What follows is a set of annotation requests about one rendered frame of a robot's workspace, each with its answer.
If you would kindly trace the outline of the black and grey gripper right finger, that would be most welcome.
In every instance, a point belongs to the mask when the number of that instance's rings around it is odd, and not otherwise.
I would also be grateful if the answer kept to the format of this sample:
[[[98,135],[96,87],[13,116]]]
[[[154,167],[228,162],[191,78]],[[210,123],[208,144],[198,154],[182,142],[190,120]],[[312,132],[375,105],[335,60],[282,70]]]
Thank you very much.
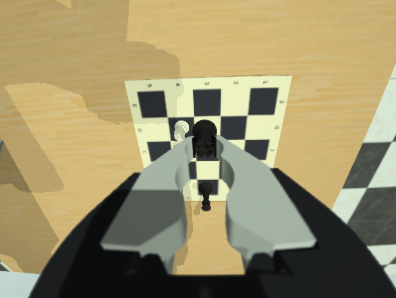
[[[253,254],[265,252],[276,274],[313,282],[341,298],[396,298],[381,264],[330,208],[279,168],[220,135],[212,139],[229,188],[227,241],[241,254],[244,272]]]

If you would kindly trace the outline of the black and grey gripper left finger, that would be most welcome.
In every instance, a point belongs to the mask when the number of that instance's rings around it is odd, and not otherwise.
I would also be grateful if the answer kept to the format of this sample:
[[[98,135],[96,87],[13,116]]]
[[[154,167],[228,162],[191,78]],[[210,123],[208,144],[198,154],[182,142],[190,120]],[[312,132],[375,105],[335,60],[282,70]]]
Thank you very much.
[[[174,254],[186,242],[183,188],[196,140],[187,137],[93,208],[54,252],[28,298],[78,298],[110,280],[139,274],[149,253],[160,255],[172,275]]]

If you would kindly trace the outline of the black and cream chessboard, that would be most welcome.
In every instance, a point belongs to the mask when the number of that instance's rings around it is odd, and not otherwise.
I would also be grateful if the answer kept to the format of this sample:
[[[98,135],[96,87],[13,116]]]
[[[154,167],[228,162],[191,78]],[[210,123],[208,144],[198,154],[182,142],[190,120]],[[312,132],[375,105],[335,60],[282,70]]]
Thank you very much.
[[[292,76],[231,76],[125,81],[144,168],[179,144],[175,124],[212,121],[222,136],[271,168],[274,166]],[[189,163],[184,201],[203,201],[201,183],[213,186],[209,201],[226,201],[221,162],[213,155]]]

